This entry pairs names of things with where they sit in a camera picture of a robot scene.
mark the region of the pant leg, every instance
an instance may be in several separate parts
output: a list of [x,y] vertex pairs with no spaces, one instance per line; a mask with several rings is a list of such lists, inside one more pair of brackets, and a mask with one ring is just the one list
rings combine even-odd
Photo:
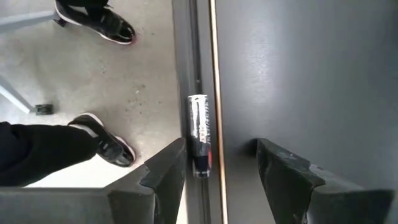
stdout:
[[98,143],[68,126],[0,123],[0,186],[25,186],[91,159]]
[[75,7],[104,7],[107,5],[108,0],[58,0],[62,4]]

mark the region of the concrete floor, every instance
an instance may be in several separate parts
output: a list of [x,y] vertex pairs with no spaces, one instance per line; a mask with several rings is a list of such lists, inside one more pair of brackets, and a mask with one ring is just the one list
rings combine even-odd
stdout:
[[[52,116],[26,115],[0,96],[1,121],[67,124],[81,112],[93,112],[136,149],[134,169],[180,136],[172,5],[171,0],[109,4],[136,28],[134,45],[120,46],[84,27],[62,28],[52,21],[0,35],[0,75],[33,105],[57,108]],[[1,5],[0,17],[53,10],[51,0]],[[103,187],[130,171],[96,156],[32,186]]]

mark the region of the sneaker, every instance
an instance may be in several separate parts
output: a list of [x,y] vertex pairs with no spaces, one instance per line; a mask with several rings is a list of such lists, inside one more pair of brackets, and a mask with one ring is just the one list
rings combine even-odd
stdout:
[[61,4],[57,0],[55,1],[55,10],[64,21],[89,27],[106,40],[128,45],[136,39],[136,31],[132,25],[107,7],[96,9],[95,18],[89,16],[88,13]]
[[98,152],[104,160],[119,167],[130,167],[136,160],[134,150],[121,138],[109,133],[99,118],[83,113],[68,125],[77,124],[90,128],[98,136]]

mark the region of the white sneaker sole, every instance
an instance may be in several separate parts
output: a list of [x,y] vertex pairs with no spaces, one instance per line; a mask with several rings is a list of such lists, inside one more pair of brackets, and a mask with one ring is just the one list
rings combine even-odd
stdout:
[[[63,15],[60,13],[60,11],[58,10],[58,8],[57,8],[57,3],[55,3],[55,10],[56,10],[58,16],[59,16],[61,19],[63,19],[64,21],[67,21],[67,22],[69,22],[69,23],[71,23],[71,24],[74,24],[74,25],[83,26],[83,25],[81,25],[80,23],[75,22],[75,21],[73,21],[73,20],[71,20],[71,19],[69,19],[69,18],[63,16]],[[90,30],[96,32],[96,33],[99,34],[102,38],[104,38],[104,39],[106,39],[106,40],[109,40],[109,41],[112,41],[112,42],[114,42],[114,43],[121,44],[121,45],[129,45],[129,44],[133,43],[133,41],[134,41],[134,38],[133,38],[132,41],[127,42],[127,43],[125,43],[125,42],[118,42],[118,41],[116,41],[116,40],[110,39],[109,37],[103,35],[102,33],[98,32],[97,30],[94,30],[94,29],[92,29],[92,28],[90,28]]]
[[[102,121],[101,121],[97,116],[95,116],[94,114],[92,114],[92,113],[82,113],[82,114],[80,114],[79,116],[81,116],[81,115],[90,116],[90,117],[93,118],[96,122],[98,122],[102,127],[104,127],[104,124],[102,123]],[[123,143],[127,146],[127,148],[129,149],[129,151],[131,152],[131,154],[132,154],[132,156],[133,156],[133,158],[134,158],[134,162],[132,162],[132,164],[129,166],[129,167],[131,167],[131,166],[135,163],[135,161],[136,161],[136,159],[137,159],[137,157],[136,157],[136,152],[134,152],[134,150],[132,149],[132,147],[130,147],[129,144],[127,144],[127,142],[126,142],[123,138],[121,138],[121,137],[119,137],[119,136],[114,136],[114,137],[117,138],[119,141],[123,142]]]

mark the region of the black rubber foot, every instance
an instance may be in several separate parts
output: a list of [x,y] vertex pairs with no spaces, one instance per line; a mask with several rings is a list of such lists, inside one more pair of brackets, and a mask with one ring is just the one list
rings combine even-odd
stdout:
[[54,19],[54,22],[56,22],[58,25],[65,27],[65,25],[68,23],[67,21],[64,21],[63,19]]
[[51,115],[54,114],[53,105],[36,105],[36,115]]

